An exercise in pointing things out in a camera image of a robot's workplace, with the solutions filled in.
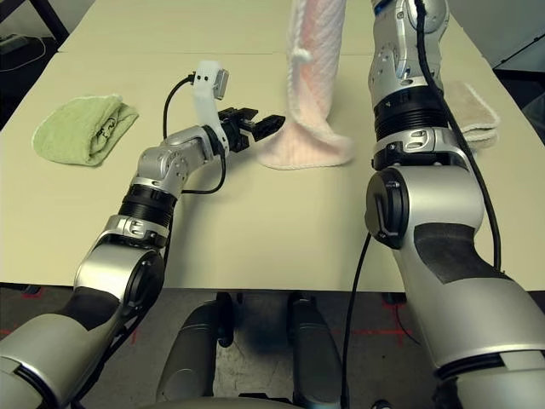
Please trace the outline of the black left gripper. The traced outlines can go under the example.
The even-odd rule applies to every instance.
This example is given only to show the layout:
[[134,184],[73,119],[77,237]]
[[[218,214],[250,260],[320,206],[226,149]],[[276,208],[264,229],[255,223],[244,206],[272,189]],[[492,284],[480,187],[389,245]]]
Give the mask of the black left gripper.
[[253,121],[256,109],[228,107],[218,112],[221,127],[224,130],[229,150],[239,153],[250,146],[251,136],[255,142],[262,141],[280,130],[285,116],[269,115],[258,123]]

